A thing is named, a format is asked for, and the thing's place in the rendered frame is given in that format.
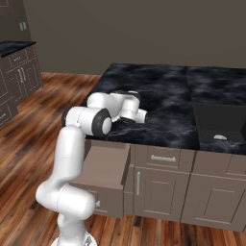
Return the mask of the open brown drawer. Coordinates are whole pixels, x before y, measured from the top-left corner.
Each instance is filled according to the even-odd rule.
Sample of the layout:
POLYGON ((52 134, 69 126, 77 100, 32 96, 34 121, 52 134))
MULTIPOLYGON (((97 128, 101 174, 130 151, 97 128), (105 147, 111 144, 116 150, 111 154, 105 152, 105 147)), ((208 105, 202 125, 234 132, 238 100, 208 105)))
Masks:
POLYGON ((96 202, 95 213, 121 218, 124 214, 124 186, 130 166, 130 144, 92 140, 83 173, 72 185, 90 192, 96 202))

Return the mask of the brown base cupboard run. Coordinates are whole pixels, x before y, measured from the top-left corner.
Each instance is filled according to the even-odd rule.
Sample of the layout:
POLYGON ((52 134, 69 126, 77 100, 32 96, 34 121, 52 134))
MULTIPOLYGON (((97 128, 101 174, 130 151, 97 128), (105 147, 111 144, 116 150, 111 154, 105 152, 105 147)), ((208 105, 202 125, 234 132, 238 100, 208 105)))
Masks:
POLYGON ((34 41, 0 42, 0 128, 17 106, 43 87, 34 41))

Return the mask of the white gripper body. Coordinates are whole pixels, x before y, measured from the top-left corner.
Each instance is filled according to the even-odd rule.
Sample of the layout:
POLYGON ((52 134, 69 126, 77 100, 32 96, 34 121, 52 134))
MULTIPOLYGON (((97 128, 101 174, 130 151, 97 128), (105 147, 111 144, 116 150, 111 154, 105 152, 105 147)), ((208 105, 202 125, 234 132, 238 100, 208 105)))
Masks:
POLYGON ((137 111, 137 114, 135 115, 135 122, 143 124, 146 121, 146 118, 148 117, 148 112, 142 109, 139 109, 137 111))

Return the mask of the brown cupboard door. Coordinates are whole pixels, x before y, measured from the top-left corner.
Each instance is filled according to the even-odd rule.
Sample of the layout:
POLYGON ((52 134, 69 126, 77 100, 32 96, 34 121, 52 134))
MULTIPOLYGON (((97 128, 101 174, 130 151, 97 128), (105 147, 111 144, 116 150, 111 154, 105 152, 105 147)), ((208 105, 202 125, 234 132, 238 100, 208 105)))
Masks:
POLYGON ((246 227, 246 181, 192 174, 181 222, 242 232, 246 227))
POLYGON ((134 214, 179 222, 189 175, 165 170, 135 168, 134 214), (136 174, 140 172, 140 192, 136 195, 136 174))

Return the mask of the brown false drawer panel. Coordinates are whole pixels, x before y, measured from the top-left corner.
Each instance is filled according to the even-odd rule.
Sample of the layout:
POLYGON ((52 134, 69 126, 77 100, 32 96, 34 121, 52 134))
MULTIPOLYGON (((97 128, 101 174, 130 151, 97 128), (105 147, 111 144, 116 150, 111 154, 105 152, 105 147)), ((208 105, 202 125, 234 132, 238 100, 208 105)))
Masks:
POLYGON ((193 172, 201 175, 246 179, 246 156, 198 151, 193 172))

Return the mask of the brown drawer front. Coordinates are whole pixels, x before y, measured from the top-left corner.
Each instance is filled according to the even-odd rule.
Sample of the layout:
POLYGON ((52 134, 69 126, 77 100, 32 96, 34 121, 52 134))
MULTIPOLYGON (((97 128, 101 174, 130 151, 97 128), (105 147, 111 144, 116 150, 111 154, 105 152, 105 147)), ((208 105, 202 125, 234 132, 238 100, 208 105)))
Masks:
POLYGON ((194 156, 194 150, 147 145, 135 147, 135 165, 138 167, 189 173, 194 156))

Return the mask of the dark sink basin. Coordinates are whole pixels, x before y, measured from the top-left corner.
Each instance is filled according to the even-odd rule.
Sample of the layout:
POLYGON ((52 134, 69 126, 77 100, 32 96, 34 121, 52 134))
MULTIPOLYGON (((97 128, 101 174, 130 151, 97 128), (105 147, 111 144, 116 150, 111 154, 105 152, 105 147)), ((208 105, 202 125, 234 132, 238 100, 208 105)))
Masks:
POLYGON ((193 108, 202 140, 223 135, 227 141, 246 142, 246 106, 194 103, 193 108))

